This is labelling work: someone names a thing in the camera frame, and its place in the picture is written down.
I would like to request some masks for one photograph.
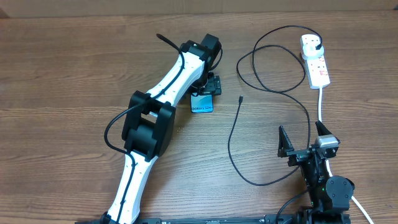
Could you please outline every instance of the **blue label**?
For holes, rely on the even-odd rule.
[[[191,111],[192,113],[211,113],[213,112],[213,96],[192,96],[191,95]]]

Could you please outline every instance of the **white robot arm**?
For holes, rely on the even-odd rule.
[[[175,107],[187,92],[203,88],[208,83],[208,73],[221,50],[217,37],[207,34],[200,44],[189,40],[181,48],[175,65],[166,76],[146,94],[139,91],[131,97],[129,108],[148,102],[133,109],[126,115],[122,139],[126,160],[124,171],[116,194],[116,198],[100,224],[127,223],[133,224],[140,212],[142,193],[155,161],[164,153],[169,145],[174,125]],[[165,86],[174,82],[164,91]],[[211,85],[207,94],[221,94],[221,86]],[[157,117],[152,123],[141,118],[141,113]]]

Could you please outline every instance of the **black cable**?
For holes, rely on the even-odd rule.
[[[298,104],[303,108],[303,110],[304,110],[304,112],[305,112],[305,115],[307,116],[307,121],[308,121],[308,139],[307,139],[307,148],[308,148],[308,147],[310,146],[310,138],[311,138],[310,115],[309,115],[307,109],[304,107],[304,105],[301,104],[301,102],[299,102],[298,100],[296,100],[293,96],[290,96],[290,95],[286,94],[286,92],[291,91],[291,90],[294,90],[295,88],[297,88],[297,87],[305,80],[306,71],[305,71],[304,64],[301,62],[301,60],[300,60],[292,51],[290,51],[289,49],[285,48],[284,46],[281,46],[281,45],[274,45],[274,44],[273,44],[273,45],[265,45],[265,46],[256,48],[256,47],[257,47],[257,44],[258,44],[265,36],[267,36],[268,34],[270,34],[270,33],[272,33],[272,32],[275,32],[275,31],[277,31],[277,30],[280,30],[280,29],[288,28],[288,27],[298,27],[298,28],[303,28],[303,29],[310,30],[310,31],[314,32],[317,36],[319,36],[319,39],[320,39],[320,44],[316,47],[316,49],[318,50],[318,49],[320,49],[320,48],[322,47],[322,37],[321,37],[317,32],[315,32],[313,29],[311,29],[311,28],[304,27],[304,26],[298,26],[298,25],[289,25],[289,26],[279,27],[279,28],[276,28],[276,29],[274,29],[274,30],[272,30],[272,31],[270,31],[270,32],[268,32],[268,33],[266,33],[266,34],[264,34],[262,37],[260,37],[260,39],[258,39],[258,41],[256,42],[256,44],[254,44],[253,50],[252,50],[251,52],[247,53],[246,55],[244,55],[243,57],[241,57],[241,58],[238,60],[238,62],[236,63],[236,72],[238,73],[238,75],[239,75],[239,77],[242,79],[242,81],[243,81],[245,84],[247,84],[248,86],[250,86],[250,87],[252,87],[252,88],[254,88],[254,89],[256,89],[256,90],[261,90],[261,91],[266,91],[266,92],[271,92],[271,93],[277,93],[277,94],[284,95],[284,96],[286,96],[286,97],[288,97],[288,98],[294,100],[296,103],[298,103]],[[289,88],[289,89],[287,89],[287,90],[282,90],[282,91],[276,91],[276,90],[272,90],[272,89],[266,87],[266,86],[263,84],[263,82],[260,80],[260,77],[259,77],[259,75],[257,74],[256,66],[255,66],[255,63],[254,63],[254,53],[255,53],[256,51],[258,51],[258,50],[261,50],[261,49],[264,49],[264,48],[267,48],[267,47],[279,47],[279,48],[282,48],[282,49],[286,50],[286,51],[287,51],[289,54],[291,54],[291,55],[296,59],[296,61],[298,61],[299,64],[301,65],[301,67],[302,67],[302,69],[303,69],[303,78],[302,78],[295,86],[293,86],[292,88]],[[255,86],[253,86],[252,84],[248,83],[248,82],[242,77],[242,75],[241,75],[240,72],[239,72],[239,63],[240,63],[244,58],[246,58],[248,55],[250,55],[250,54],[252,54],[252,67],[253,67],[253,72],[254,72],[254,74],[255,74],[255,76],[256,76],[258,82],[261,84],[261,86],[262,86],[264,89],[255,87]],[[233,161],[233,159],[232,159],[232,156],[231,156],[231,151],[230,151],[230,149],[229,149],[229,145],[230,145],[230,140],[231,140],[231,137],[232,137],[232,133],[233,133],[234,128],[235,128],[236,120],[237,120],[237,118],[238,118],[239,109],[240,109],[240,107],[241,107],[242,100],[243,100],[243,96],[239,97],[238,111],[236,112],[235,121],[234,121],[232,130],[231,130],[231,134],[229,135],[229,139],[228,139],[228,154],[229,154],[229,158],[230,158],[231,163],[232,163],[233,167],[235,168],[236,172],[242,177],[242,179],[243,179],[244,181],[246,181],[246,182],[249,183],[249,184],[255,185],[255,186],[267,186],[267,185],[270,185],[270,184],[274,184],[274,183],[276,183],[276,182],[278,182],[278,181],[281,181],[281,180],[285,179],[286,177],[292,175],[297,169],[299,169],[299,167],[296,167],[292,172],[286,174],[285,176],[283,176],[283,177],[281,177],[281,178],[279,178],[279,179],[277,179],[277,180],[274,180],[274,181],[272,181],[272,182],[265,183],[265,184],[257,184],[257,183],[254,183],[254,182],[251,182],[251,181],[247,180],[247,179],[242,175],[242,173],[240,173],[240,171],[238,170],[238,168],[235,166],[235,163],[234,163],[234,161]]]
[[[206,84],[204,84],[203,86],[201,86],[201,87],[199,87],[199,88],[197,88],[197,87],[195,87],[195,86],[191,85],[191,87],[192,87],[192,88],[195,88],[195,89],[197,89],[197,94],[196,94],[196,95],[194,95],[193,93],[191,93],[191,96],[194,96],[194,97],[197,97],[197,96],[199,96],[199,95],[200,95],[200,93],[202,92],[202,90],[203,90],[203,89],[206,87],[207,83],[209,83],[209,79],[207,79],[207,82],[206,82]]]
[[[282,213],[282,211],[288,206],[290,203],[294,202],[296,199],[300,198],[301,196],[305,195],[308,191],[310,191],[312,188],[308,188],[307,190],[304,190],[303,192],[299,193],[298,195],[292,197],[292,199],[288,200],[278,211],[275,217],[275,224],[278,224],[279,222],[279,216]]]
[[[269,183],[265,183],[265,184],[256,184],[256,183],[254,183],[254,182],[251,182],[250,180],[247,180],[247,179],[240,173],[240,171],[238,170],[238,168],[236,167],[236,165],[235,165],[235,163],[234,163],[234,161],[233,161],[233,159],[232,159],[231,149],[229,148],[229,145],[230,145],[230,142],[231,142],[232,133],[233,133],[234,128],[235,128],[236,120],[238,119],[239,110],[241,109],[242,101],[243,101],[243,96],[240,96],[240,97],[239,97],[239,106],[238,106],[238,110],[236,111],[236,116],[235,116],[234,124],[233,124],[233,126],[232,126],[231,134],[229,134],[229,138],[228,138],[228,154],[229,154],[229,159],[231,159],[232,166],[235,168],[236,172],[242,177],[242,179],[243,179],[244,181],[246,181],[247,183],[249,183],[249,184],[251,184],[251,185],[254,185],[254,186],[267,186],[267,185],[271,185],[271,184],[274,184],[274,183],[276,183],[276,182],[278,182],[278,181],[281,181],[281,180],[285,179],[286,177],[288,177],[288,176],[290,176],[291,174],[293,174],[299,167],[296,167],[292,172],[288,173],[287,175],[285,175],[285,176],[283,176],[283,177],[281,177],[281,178],[279,178],[279,179],[277,179],[277,180],[271,181],[271,182],[269,182]]]
[[[125,151],[125,150],[123,150],[123,149],[120,149],[120,148],[118,148],[118,147],[112,145],[112,144],[109,142],[109,140],[108,140],[108,132],[109,132],[109,129],[111,128],[111,126],[112,126],[118,119],[120,119],[121,117],[123,117],[125,114],[128,114],[128,112],[130,112],[130,111],[132,111],[132,110],[134,110],[134,109],[136,109],[136,108],[138,108],[138,107],[144,106],[144,105],[146,105],[150,100],[156,99],[156,98],[158,98],[159,96],[163,95],[163,94],[166,92],[166,90],[169,89],[170,86],[173,85],[173,83],[176,81],[176,79],[180,76],[180,74],[182,73],[182,70],[184,69],[184,65],[185,65],[185,59],[184,59],[184,56],[183,56],[183,54],[182,54],[182,51],[179,49],[179,47],[177,47],[173,42],[171,42],[171,40],[167,39],[166,37],[164,37],[164,36],[161,35],[161,34],[156,34],[156,36],[157,36],[160,40],[163,40],[164,42],[166,42],[167,44],[169,44],[170,46],[172,46],[174,49],[176,49],[176,50],[178,51],[178,53],[180,54],[181,59],[182,59],[182,64],[181,64],[180,70],[178,71],[178,73],[176,74],[176,76],[173,78],[173,80],[172,80],[169,84],[167,84],[167,86],[166,86],[165,88],[163,88],[157,95],[155,95],[154,97],[149,98],[148,100],[146,100],[146,101],[144,101],[144,102],[142,102],[142,103],[139,103],[139,104],[137,104],[137,105],[134,105],[134,106],[132,106],[131,108],[129,108],[129,109],[127,109],[127,110],[124,110],[122,113],[120,113],[120,114],[118,114],[116,117],[114,117],[114,118],[111,120],[111,122],[109,122],[109,124],[108,124],[107,127],[105,128],[105,132],[104,132],[104,140],[105,140],[106,145],[109,146],[111,149],[114,149],[114,150],[116,150],[116,151],[118,151],[118,152],[124,153],[125,155],[129,156],[129,157],[131,158],[131,161],[132,161],[132,164],[131,164],[131,173],[130,173],[130,176],[129,176],[129,180],[128,180],[128,182],[127,182],[126,188],[124,189],[123,197],[122,197],[122,200],[121,200],[121,202],[120,202],[121,206],[120,206],[120,209],[119,209],[118,218],[117,218],[117,220],[116,220],[116,223],[117,223],[117,224],[119,224],[119,219],[120,219],[120,216],[121,216],[121,213],[122,213],[122,209],[123,209],[124,201],[125,201],[125,198],[126,198],[127,190],[128,190],[128,188],[129,188],[129,186],[130,186],[131,179],[132,179],[132,175],[133,175],[133,173],[134,173],[134,169],[135,169],[136,163],[135,163],[135,160],[134,160],[133,156],[132,156],[130,153],[127,153],[127,151]]]
[[[317,168],[317,181],[315,182],[315,185],[314,185],[314,186],[316,186],[316,185],[318,185],[318,183],[319,183],[319,178],[320,178],[317,151],[315,151],[315,152],[313,153],[313,156],[315,156],[315,157],[314,157],[314,159],[315,159],[315,167]]]
[[[216,67],[218,66],[219,62],[221,61],[221,58],[223,57],[223,49],[220,49],[220,58],[218,59],[217,63],[215,65],[213,65],[209,71],[213,71],[214,69],[216,69]]]
[[[129,153],[126,153],[126,155],[131,158],[131,173],[130,173],[129,180],[127,182],[126,188],[124,189],[122,200],[120,201],[120,208],[119,208],[118,218],[116,219],[116,224],[119,224],[120,216],[122,215],[123,205],[126,202],[127,190],[128,190],[128,188],[130,186],[131,179],[132,179],[132,174],[134,173],[134,169],[136,167],[136,164],[135,164],[135,161],[134,161],[134,158],[132,157],[132,155],[129,154]]]

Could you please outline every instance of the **wooden table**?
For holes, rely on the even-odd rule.
[[[211,114],[178,105],[174,136],[154,166],[142,198],[144,217],[256,217],[276,213],[305,187],[300,172],[268,187],[245,183],[227,153],[238,97],[244,101],[231,150],[251,181],[268,182],[292,170],[277,157],[283,124],[299,149],[307,121],[292,100],[253,90],[235,65],[255,41],[288,24],[309,26],[324,40],[331,85],[323,120],[341,139],[333,173],[351,179],[356,198],[376,223],[398,222],[397,11],[209,14],[195,16],[3,19],[0,21],[0,223],[73,223],[99,218],[118,189],[124,156],[106,147],[103,131],[136,90],[152,88],[177,54],[177,45],[220,38],[224,57],[215,70],[223,94]],[[305,30],[276,32],[262,44],[300,52]],[[244,77],[256,83],[249,63]],[[257,54],[262,80],[277,90],[296,84],[300,65],[286,52]],[[291,92],[308,109],[315,140],[318,92],[305,80]],[[110,132],[122,146],[123,122]],[[285,213],[308,205],[303,197]],[[366,223],[351,203],[353,223]]]

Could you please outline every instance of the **power strip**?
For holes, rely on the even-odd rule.
[[[302,47],[302,57],[305,61],[305,69],[308,75],[308,82],[311,89],[319,89],[330,84],[329,73],[326,67],[325,57],[323,56],[324,49],[322,46],[322,54],[314,57],[309,49],[315,50],[315,46],[319,44],[319,37],[313,34],[305,34],[301,36],[300,43]]]

